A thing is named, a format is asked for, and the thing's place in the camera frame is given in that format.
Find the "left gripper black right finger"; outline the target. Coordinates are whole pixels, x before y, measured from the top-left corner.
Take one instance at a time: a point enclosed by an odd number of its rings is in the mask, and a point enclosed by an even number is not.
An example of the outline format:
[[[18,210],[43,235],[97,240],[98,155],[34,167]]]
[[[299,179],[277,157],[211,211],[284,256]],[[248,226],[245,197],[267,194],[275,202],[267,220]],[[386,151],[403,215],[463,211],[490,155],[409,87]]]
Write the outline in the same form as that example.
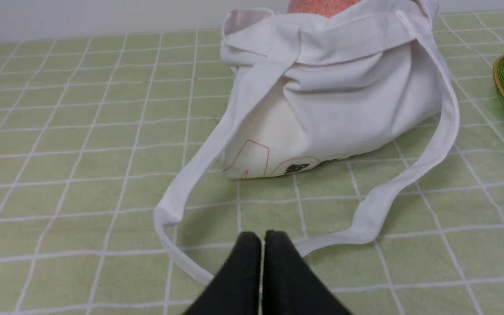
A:
[[[267,231],[262,280],[264,315],[350,315],[299,255],[284,231]]]

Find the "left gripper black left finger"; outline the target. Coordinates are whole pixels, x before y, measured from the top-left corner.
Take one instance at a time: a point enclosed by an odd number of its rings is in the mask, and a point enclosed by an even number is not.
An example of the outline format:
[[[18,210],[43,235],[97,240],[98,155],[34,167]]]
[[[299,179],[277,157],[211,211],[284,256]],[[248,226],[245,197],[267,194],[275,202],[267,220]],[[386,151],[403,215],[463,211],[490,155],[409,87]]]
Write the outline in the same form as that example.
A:
[[[253,232],[242,232],[212,281],[185,315],[257,315],[262,245]]]

